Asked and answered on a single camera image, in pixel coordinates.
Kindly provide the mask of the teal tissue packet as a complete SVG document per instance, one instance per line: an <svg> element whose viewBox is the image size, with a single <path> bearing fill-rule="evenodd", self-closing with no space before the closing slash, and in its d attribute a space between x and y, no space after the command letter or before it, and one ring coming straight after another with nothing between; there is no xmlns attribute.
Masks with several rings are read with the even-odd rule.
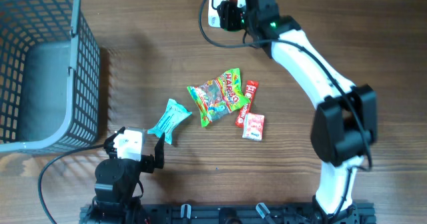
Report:
<svg viewBox="0 0 427 224"><path fill-rule="evenodd" d="M158 138L165 135L165 142L171 145L173 143L172 133L174 129L191 114L192 112L189 112L176 100L169 99L164 114L154 127L147 130L147 133Z"/></svg>

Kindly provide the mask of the green Haribo gummy bag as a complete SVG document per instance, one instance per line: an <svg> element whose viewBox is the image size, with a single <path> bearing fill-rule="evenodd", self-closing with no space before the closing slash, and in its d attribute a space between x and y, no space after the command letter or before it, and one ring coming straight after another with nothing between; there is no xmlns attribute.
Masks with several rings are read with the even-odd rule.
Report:
<svg viewBox="0 0 427 224"><path fill-rule="evenodd" d="M202 127L240 110L250 102L242 91L239 68L229 69L203 85L187 86L187 90L199 109Z"/></svg>

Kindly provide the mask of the red white candy packet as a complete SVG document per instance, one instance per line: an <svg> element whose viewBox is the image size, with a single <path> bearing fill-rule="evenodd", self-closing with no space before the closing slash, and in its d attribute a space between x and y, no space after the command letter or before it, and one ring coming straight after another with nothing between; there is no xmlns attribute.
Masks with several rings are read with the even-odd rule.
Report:
<svg viewBox="0 0 427 224"><path fill-rule="evenodd" d="M244 119L244 139L261 141L263 137L265 117L260 114L248 113Z"/></svg>

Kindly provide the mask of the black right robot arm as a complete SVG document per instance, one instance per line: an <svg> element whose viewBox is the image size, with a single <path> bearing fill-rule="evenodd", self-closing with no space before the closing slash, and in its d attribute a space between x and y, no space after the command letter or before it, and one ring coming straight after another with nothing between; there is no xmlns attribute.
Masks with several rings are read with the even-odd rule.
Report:
<svg viewBox="0 0 427 224"><path fill-rule="evenodd" d="M299 23L280 15L276 0L211 0L209 6L218 13L218 27L244 30L253 39L250 45L284 67L314 106L310 139L322 167L313 221L337 223L354 214L354 179L359 170L373 166L376 93L339 74L315 50Z"/></svg>

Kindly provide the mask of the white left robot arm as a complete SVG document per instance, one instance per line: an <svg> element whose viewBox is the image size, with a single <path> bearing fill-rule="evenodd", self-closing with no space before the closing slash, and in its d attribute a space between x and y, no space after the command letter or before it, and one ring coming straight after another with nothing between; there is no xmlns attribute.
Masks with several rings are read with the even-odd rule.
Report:
<svg viewBox="0 0 427 224"><path fill-rule="evenodd" d="M142 195L135 196L136 187L143 189L140 175L164 167L165 133L160 135L154 154L144 155L145 131L122 127L103 144L109 158L95 169L95 197L81 208L80 223L151 223L141 204Z"/></svg>

